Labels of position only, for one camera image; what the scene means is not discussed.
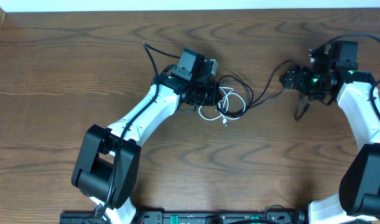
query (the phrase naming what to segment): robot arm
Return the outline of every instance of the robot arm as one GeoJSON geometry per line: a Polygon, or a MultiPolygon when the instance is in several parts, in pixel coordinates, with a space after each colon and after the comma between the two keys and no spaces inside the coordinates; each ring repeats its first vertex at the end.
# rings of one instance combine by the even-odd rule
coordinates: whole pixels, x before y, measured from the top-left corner
{"type": "MultiPolygon", "coordinates": [[[[357,142],[358,151],[363,149],[358,158],[364,158],[366,156],[363,155],[369,154],[370,150],[375,150],[363,148],[364,145],[380,144],[380,122],[374,113],[368,97],[371,87],[370,83],[345,83],[337,99],[338,106],[345,112],[348,118],[357,142]]],[[[374,90],[374,96],[376,97],[376,106],[380,112],[380,100],[377,88],[374,90]]],[[[375,216],[350,216],[343,209],[345,207],[347,211],[353,211],[357,214],[360,213],[358,212],[359,210],[363,209],[361,204],[363,199],[365,200],[364,194],[380,197],[380,153],[377,153],[376,157],[371,158],[376,160],[373,161],[374,164],[360,164],[359,160],[355,160],[354,165],[350,167],[341,182],[339,194],[332,195],[325,200],[312,202],[308,206],[310,224],[347,223],[356,219],[365,221],[377,220],[375,216],[380,215],[380,202],[371,202],[371,205],[368,205],[376,207],[370,211],[375,216]],[[360,174],[356,170],[363,170],[368,173],[360,174]],[[355,197],[348,198],[348,195],[355,195],[355,197]]]]}
{"type": "MultiPolygon", "coordinates": [[[[329,53],[317,49],[311,54],[311,69],[295,65],[280,77],[285,88],[298,90],[309,100],[326,105],[337,101],[358,146],[359,154],[343,177],[339,193],[308,206],[310,224],[380,219],[380,120],[370,97],[375,80],[370,73],[358,71],[357,46],[357,42],[335,41],[329,53]]],[[[377,88],[372,96],[380,114],[377,88]]]]}
{"type": "Polygon", "coordinates": [[[106,129],[93,125],[86,132],[73,171],[72,185],[98,204],[93,214],[95,218],[100,216],[98,208],[105,208],[104,203],[108,201],[104,219],[114,224],[132,222],[136,209],[129,195],[136,183],[141,146],[180,104],[213,106],[221,100],[219,86],[211,80],[217,69],[216,60],[185,49],[178,64],[168,66],[153,81],[146,97],[126,116],[106,129]],[[115,156],[114,164],[101,159],[100,153],[115,156]]]}

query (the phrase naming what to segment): black cable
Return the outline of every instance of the black cable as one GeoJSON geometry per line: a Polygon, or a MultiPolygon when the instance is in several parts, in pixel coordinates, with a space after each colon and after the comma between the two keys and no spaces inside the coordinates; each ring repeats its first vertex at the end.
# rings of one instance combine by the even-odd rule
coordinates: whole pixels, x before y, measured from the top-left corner
{"type": "Polygon", "coordinates": [[[271,73],[271,75],[269,77],[269,80],[267,81],[266,86],[264,87],[262,93],[259,95],[259,97],[256,100],[253,100],[253,98],[254,98],[254,92],[253,92],[252,88],[248,84],[246,84],[245,82],[243,82],[240,78],[234,77],[232,75],[225,75],[225,76],[221,77],[220,80],[219,80],[219,86],[221,86],[224,82],[238,82],[238,83],[240,83],[243,86],[243,88],[245,89],[246,95],[248,97],[248,105],[246,105],[245,110],[241,109],[241,110],[234,111],[234,112],[232,112],[232,111],[225,112],[221,108],[219,108],[218,106],[216,106],[217,107],[217,111],[219,111],[220,113],[222,113],[225,116],[230,116],[232,118],[238,118],[238,117],[244,115],[249,109],[257,107],[257,106],[259,106],[259,105],[261,105],[261,104],[263,104],[263,103],[265,103],[267,101],[270,101],[270,100],[274,99],[275,97],[279,96],[284,91],[284,89],[282,89],[280,92],[278,92],[274,96],[272,96],[272,97],[270,97],[268,99],[265,99],[262,102],[258,103],[258,101],[263,97],[263,95],[266,93],[267,89],[269,88],[271,80],[274,77],[274,75],[276,74],[276,72],[278,71],[278,69],[280,69],[282,66],[284,66],[285,64],[287,64],[289,62],[292,63],[292,64],[294,64],[294,61],[292,61],[292,60],[286,60],[286,61],[282,62],[281,64],[279,64],[273,70],[273,72],[271,73]]]}
{"type": "Polygon", "coordinates": [[[107,194],[107,199],[104,203],[104,205],[101,207],[101,211],[98,213],[98,210],[100,209],[100,206],[96,206],[96,208],[93,210],[93,218],[95,219],[100,219],[101,217],[104,216],[105,214],[105,211],[106,209],[108,208],[108,205],[109,203],[111,202],[112,200],[112,197],[113,197],[113,193],[115,191],[115,189],[113,188],[114,186],[114,182],[115,182],[115,175],[116,175],[116,169],[117,169],[117,166],[118,166],[118,159],[120,157],[120,152],[121,152],[121,148],[122,148],[122,143],[123,143],[123,138],[126,134],[126,132],[129,130],[130,126],[132,125],[132,123],[151,105],[155,102],[155,100],[157,99],[158,97],[158,93],[159,93],[159,74],[158,74],[158,69],[157,69],[157,65],[155,64],[155,61],[154,59],[152,58],[152,55],[150,53],[150,51],[148,50],[148,45],[143,42],[142,43],[144,49],[146,50],[147,54],[148,54],[148,57],[150,58],[151,60],[151,63],[152,63],[152,66],[154,68],[154,71],[155,71],[155,84],[156,84],[156,90],[155,90],[155,95],[154,97],[152,97],[152,100],[150,100],[150,102],[148,102],[143,108],[141,108],[141,110],[139,112],[137,112],[133,117],[132,119],[130,119],[130,121],[128,123],[126,123],[122,133],[121,133],[121,136],[119,137],[118,139],[118,143],[116,144],[116,148],[115,148],[115,157],[114,157],[114,164],[113,164],[113,171],[111,173],[111,177],[109,178],[109,187],[108,187],[108,194],[107,194]]]}
{"type": "Polygon", "coordinates": [[[174,68],[176,66],[176,64],[171,64],[171,65],[168,65],[165,67],[165,69],[163,69],[162,73],[167,73],[169,72],[172,68],[174,68]]]}
{"type": "MultiPolygon", "coordinates": [[[[321,46],[319,46],[319,48],[315,49],[312,52],[312,54],[314,54],[315,52],[317,52],[320,49],[325,50],[326,44],[329,44],[330,42],[332,42],[334,40],[341,39],[341,38],[344,38],[344,37],[369,37],[369,38],[374,39],[374,40],[376,40],[376,41],[378,41],[380,43],[380,38],[377,37],[377,36],[375,36],[375,35],[372,35],[372,34],[365,34],[365,33],[343,34],[343,35],[339,35],[339,36],[337,36],[335,38],[332,38],[332,39],[328,40],[327,42],[325,42],[324,44],[322,44],[321,46]]],[[[380,79],[377,82],[375,82],[372,85],[371,89],[369,90],[369,100],[370,100],[371,106],[372,106],[372,108],[373,108],[373,110],[374,110],[374,112],[375,112],[375,114],[378,117],[378,120],[380,122],[380,112],[379,112],[379,110],[378,110],[378,108],[376,107],[376,104],[375,104],[375,99],[376,98],[373,96],[373,91],[374,91],[374,89],[376,88],[376,86],[379,83],[380,83],[380,79]]]]}
{"type": "Polygon", "coordinates": [[[289,216],[290,218],[293,218],[293,216],[288,212],[288,210],[287,210],[284,206],[276,204],[276,205],[271,205],[270,207],[268,207],[268,208],[266,209],[266,211],[264,211],[264,213],[263,213],[263,218],[264,218],[264,219],[267,220],[267,216],[266,216],[266,215],[267,215],[267,212],[268,212],[270,209],[274,208],[274,207],[280,207],[280,208],[284,209],[285,212],[288,214],[288,216],[289,216]]]}
{"type": "Polygon", "coordinates": [[[284,61],[284,62],[282,62],[281,64],[279,64],[277,67],[276,67],[276,69],[274,69],[274,71],[272,71],[272,73],[271,73],[271,75],[270,75],[270,78],[269,78],[269,81],[267,82],[267,85],[266,85],[266,87],[264,87],[264,90],[263,90],[263,92],[260,94],[260,96],[254,101],[254,102],[252,102],[251,104],[254,104],[254,103],[256,103],[258,100],[260,100],[260,98],[262,98],[262,96],[265,94],[265,92],[267,91],[267,88],[269,87],[269,85],[270,85],[270,82],[271,82],[271,80],[272,80],[272,77],[274,76],[274,74],[278,71],[278,69],[280,69],[282,66],[284,66],[286,63],[292,63],[292,64],[294,64],[295,62],[293,61],[293,60],[286,60],[286,61],[284,61]]]}
{"type": "Polygon", "coordinates": [[[151,47],[151,46],[148,45],[148,44],[146,44],[146,46],[147,46],[148,48],[150,48],[151,50],[154,50],[154,51],[156,51],[156,52],[158,52],[158,53],[160,53],[160,54],[163,54],[163,55],[166,55],[166,56],[169,56],[169,57],[173,57],[173,58],[180,58],[180,56],[176,56],[176,55],[168,54],[168,53],[163,52],[163,51],[161,51],[161,50],[158,50],[158,49],[156,49],[156,48],[154,48],[154,47],[151,47]]]}
{"type": "Polygon", "coordinates": [[[197,104],[194,103],[194,110],[188,110],[188,109],[178,109],[179,111],[183,111],[183,112],[191,112],[191,113],[194,113],[197,111],[197,104]]]}
{"type": "Polygon", "coordinates": [[[265,100],[263,100],[262,102],[258,102],[258,103],[256,103],[256,104],[250,106],[249,109],[254,108],[254,107],[257,107],[257,106],[259,106],[259,105],[261,105],[261,104],[263,104],[263,103],[265,103],[265,102],[267,102],[267,101],[270,101],[270,100],[274,99],[275,97],[279,96],[284,90],[285,90],[285,88],[281,89],[281,91],[278,92],[277,94],[275,94],[274,96],[272,96],[272,97],[270,97],[270,98],[268,98],[268,99],[265,99],[265,100]]]}

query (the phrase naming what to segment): wood grain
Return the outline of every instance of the wood grain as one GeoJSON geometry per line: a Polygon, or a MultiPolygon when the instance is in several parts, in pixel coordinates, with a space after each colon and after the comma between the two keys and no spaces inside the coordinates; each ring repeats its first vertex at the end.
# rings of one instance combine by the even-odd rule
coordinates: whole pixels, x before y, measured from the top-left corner
{"type": "MultiPolygon", "coordinates": [[[[346,32],[380,36],[380,9],[8,14],[0,41],[0,223],[57,223],[94,204],[70,178],[85,131],[125,115],[149,89],[141,42],[217,58],[260,92],[281,61],[346,32]]],[[[359,67],[380,77],[380,46],[359,41],[359,67]]],[[[154,54],[159,69],[174,58],[154,54]]],[[[277,77],[268,94],[280,88],[277,77]]],[[[224,128],[178,111],[146,142],[135,205],[166,210],[296,207],[338,191],[357,153],[337,105],[292,117],[297,94],[224,128]]]]}

